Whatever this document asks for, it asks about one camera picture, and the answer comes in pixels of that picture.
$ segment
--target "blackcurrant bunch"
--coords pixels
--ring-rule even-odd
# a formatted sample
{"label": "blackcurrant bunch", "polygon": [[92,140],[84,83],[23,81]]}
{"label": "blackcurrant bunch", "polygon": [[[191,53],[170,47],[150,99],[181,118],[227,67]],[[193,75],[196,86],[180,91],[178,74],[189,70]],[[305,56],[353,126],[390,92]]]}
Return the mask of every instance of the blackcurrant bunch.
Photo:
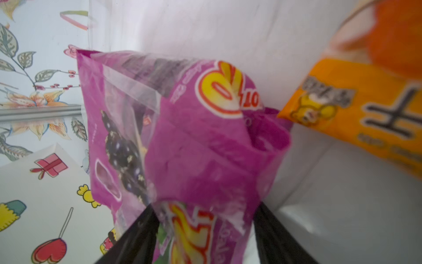
{"label": "blackcurrant bunch", "polygon": [[126,190],[135,194],[142,202],[148,204],[146,183],[139,149],[118,131],[105,111],[101,111],[103,123],[108,131],[105,140],[105,151],[108,161],[119,173],[119,178]]}

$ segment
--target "chinese character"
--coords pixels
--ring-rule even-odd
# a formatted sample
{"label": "chinese character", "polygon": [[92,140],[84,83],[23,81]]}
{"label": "chinese character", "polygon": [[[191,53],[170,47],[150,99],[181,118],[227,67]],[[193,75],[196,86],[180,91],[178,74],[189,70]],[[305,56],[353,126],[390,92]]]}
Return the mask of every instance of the chinese character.
{"label": "chinese character", "polygon": [[366,119],[365,124],[370,126],[375,126],[378,128],[389,130],[393,133],[399,134],[400,136],[404,136],[408,139],[413,137],[413,133],[409,130],[404,128],[400,128],[395,126],[395,123],[399,120],[406,120],[411,123],[416,123],[418,125],[422,125],[422,118],[417,117],[416,115],[411,115],[405,112],[407,105],[412,101],[413,97],[417,93],[417,89],[412,87],[406,91],[404,97],[396,101],[397,107],[393,109],[379,107],[376,105],[368,105],[366,106],[366,110],[370,112],[378,112],[382,114],[388,115],[390,118],[387,122],[380,122],[373,119]]}

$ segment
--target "red heart illustration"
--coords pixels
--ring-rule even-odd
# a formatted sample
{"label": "red heart illustration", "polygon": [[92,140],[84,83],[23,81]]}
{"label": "red heart illustration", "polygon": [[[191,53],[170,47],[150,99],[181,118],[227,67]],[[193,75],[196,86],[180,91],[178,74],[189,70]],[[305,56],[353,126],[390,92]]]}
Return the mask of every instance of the red heart illustration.
{"label": "red heart illustration", "polygon": [[56,264],[66,255],[66,250],[66,243],[61,238],[49,240],[32,252],[32,262],[40,264],[48,261],[49,264]]}

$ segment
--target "heart lollipop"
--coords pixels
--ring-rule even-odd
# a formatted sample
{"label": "heart lollipop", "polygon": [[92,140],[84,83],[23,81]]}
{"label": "heart lollipop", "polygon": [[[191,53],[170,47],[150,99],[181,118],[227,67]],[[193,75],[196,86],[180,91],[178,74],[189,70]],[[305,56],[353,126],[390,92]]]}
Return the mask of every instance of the heart lollipop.
{"label": "heart lollipop", "polygon": [[66,242],[62,236],[68,226],[70,217],[72,216],[73,207],[70,208],[68,217],[60,230],[59,238],[49,240],[39,246],[32,252],[32,262],[40,264],[48,261],[49,264],[56,264],[66,255]]}

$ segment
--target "red gift box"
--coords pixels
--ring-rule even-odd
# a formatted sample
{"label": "red gift box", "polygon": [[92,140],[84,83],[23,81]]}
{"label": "red gift box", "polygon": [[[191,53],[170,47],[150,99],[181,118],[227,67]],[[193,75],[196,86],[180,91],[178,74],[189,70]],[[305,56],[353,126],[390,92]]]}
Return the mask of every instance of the red gift box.
{"label": "red gift box", "polygon": [[30,169],[31,172],[41,172],[38,176],[38,179],[42,179],[44,177],[44,173],[47,173],[51,177],[56,177],[59,173],[68,168],[66,164],[55,154],[51,154],[50,156],[46,157],[45,159],[40,159],[35,161],[37,165],[41,168],[34,168]]}

